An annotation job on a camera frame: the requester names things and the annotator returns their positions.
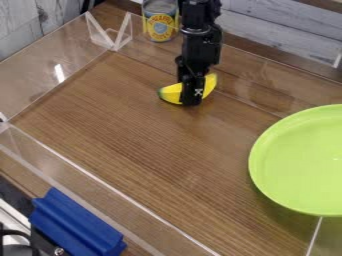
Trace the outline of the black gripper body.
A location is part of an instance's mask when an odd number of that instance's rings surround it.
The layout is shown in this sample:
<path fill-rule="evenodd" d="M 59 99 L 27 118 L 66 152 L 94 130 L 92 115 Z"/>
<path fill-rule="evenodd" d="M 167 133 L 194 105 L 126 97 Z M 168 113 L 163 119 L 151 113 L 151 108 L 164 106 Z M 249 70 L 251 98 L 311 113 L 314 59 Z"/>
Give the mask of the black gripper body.
<path fill-rule="evenodd" d="M 178 78 L 186 75 L 206 75 L 210 67 L 221 60 L 223 32 L 219 26 L 211 26 L 202 34 L 185 33 L 182 52 L 175 58 Z"/>

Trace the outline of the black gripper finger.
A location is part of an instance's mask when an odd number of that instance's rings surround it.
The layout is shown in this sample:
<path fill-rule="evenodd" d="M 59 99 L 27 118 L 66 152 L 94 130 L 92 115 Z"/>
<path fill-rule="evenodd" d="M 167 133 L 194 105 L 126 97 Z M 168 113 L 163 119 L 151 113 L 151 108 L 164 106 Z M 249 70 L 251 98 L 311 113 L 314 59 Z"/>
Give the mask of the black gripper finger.
<path fill-rule="evenodd" d="M 202 103 L 205 82 L 203 76 L 185 75 L 182 77 L 181 103 L 185 106 L 197 106 Z"/>

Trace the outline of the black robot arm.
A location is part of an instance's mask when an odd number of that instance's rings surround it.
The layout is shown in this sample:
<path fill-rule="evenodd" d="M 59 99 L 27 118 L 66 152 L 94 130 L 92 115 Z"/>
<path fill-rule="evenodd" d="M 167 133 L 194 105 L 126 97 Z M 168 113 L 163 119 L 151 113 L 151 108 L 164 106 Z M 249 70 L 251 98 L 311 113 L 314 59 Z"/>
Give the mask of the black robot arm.
<path fill-rule="evenodd" d="M 221 60 L 223 32 L 215 23 L 221 15 L 221 0 L 183 0 L 181 15 L 182 53 L 175 58 L 181 103 L 199 105 L 205 96 L 206 75 Z"/>

